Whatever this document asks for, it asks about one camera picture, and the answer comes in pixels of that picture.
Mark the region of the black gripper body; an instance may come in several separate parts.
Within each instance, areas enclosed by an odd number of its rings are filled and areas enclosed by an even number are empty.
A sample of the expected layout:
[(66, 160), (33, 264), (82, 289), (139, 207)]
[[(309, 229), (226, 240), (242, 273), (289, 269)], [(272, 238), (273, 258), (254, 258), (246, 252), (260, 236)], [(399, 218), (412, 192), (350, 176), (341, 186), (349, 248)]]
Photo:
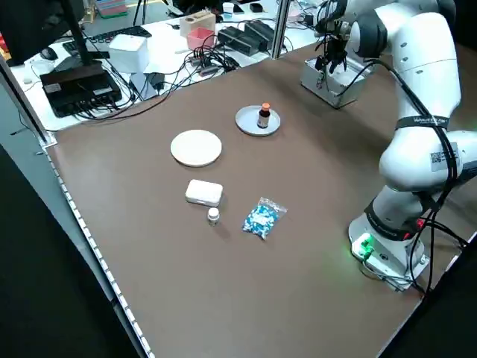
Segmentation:
[(333, 34), (327, 34), (325, 39), (324, 54), (326, 57), (346, 57), (347, 40)]

